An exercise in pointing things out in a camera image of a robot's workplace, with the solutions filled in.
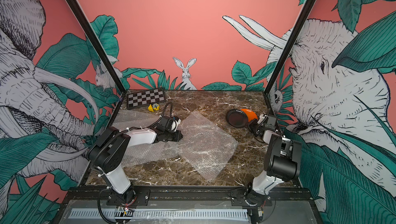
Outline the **bubble plate bundle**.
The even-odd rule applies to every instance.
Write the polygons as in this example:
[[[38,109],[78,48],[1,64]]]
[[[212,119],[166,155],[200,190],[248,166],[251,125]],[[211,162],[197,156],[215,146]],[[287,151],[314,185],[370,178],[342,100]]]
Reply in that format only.
[[[177,150],[205,180],[213,181],[233,156],[238,141],[201,115],[192,112],[178,130],[183,138]]]

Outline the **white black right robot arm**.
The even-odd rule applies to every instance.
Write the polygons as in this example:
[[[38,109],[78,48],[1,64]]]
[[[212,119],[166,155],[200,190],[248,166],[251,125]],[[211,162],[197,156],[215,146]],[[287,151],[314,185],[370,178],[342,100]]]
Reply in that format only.
[[[287,138],[277,125],[277,118],[261,114],[249,124],[256,138],[268,145],[264,158],[263,172],[253,179],[252,191],[268,195],[277,185],[299,177],[302,143]]]

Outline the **orange dinner plate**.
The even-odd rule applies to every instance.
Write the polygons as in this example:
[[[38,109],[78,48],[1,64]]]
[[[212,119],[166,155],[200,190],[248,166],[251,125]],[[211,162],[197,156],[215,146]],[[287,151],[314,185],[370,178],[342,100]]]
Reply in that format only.
[[[258,120],[258,116],[257,116],[257,114],[254,112],[254,111],[252,111],[252,110],[250,110],[250,109],[246,109],[246,108],[244,108],[244,109],[241,109],[245,114],[246,114],[246,116],[248,117],[248,122],[251,122],[251,121],[253,121],[253,120],[255,120],[255,119],[257,119]]]

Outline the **black dinner plate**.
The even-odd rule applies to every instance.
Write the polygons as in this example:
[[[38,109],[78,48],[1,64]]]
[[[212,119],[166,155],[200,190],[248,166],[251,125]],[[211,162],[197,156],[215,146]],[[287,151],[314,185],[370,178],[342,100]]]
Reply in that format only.
[[[242,110],[231,109],[226,113],[226,121],[227,123],[237,129],[241,129],[246,127],[249,123],[249,118],[246,113]]]

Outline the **clear bubble wrap sheet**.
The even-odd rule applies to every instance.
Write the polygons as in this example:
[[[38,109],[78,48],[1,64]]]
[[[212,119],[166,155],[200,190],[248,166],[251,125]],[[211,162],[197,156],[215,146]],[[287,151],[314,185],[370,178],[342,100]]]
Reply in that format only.
[[[116,114],[112,115],[112,123],[108,123],[107,127],[115,127],[123,131],[126,128],[136,127],[145,128],[153,124],[159,119],[158,115],[143,113],[135,110],[120,109]]]

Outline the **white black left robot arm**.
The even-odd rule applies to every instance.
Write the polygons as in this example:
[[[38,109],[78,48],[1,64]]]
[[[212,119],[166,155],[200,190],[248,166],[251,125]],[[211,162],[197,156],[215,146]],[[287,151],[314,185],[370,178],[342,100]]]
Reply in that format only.
[[[176,116],[162,116],[148,127],[130,127],[120,131],[107,128],[88,152],[90,165],[104,177],[107,185],[117,194],[125,195],[132,183],[122,169],[121,162],[127,148],[160,141],[178,142],[183,138],[178,130],[181,120]]]

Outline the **pink bubble bundle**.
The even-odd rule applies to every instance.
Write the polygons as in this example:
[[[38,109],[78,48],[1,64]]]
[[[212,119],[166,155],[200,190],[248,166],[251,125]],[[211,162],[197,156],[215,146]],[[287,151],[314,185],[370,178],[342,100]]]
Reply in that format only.
[[[105,172],[121,167],[132,167],[149,162],[170,159],[178,155],[178,142],[157,142],[154,126],[116,130],[106,139],[106,149],[101,149],[98,166]]]

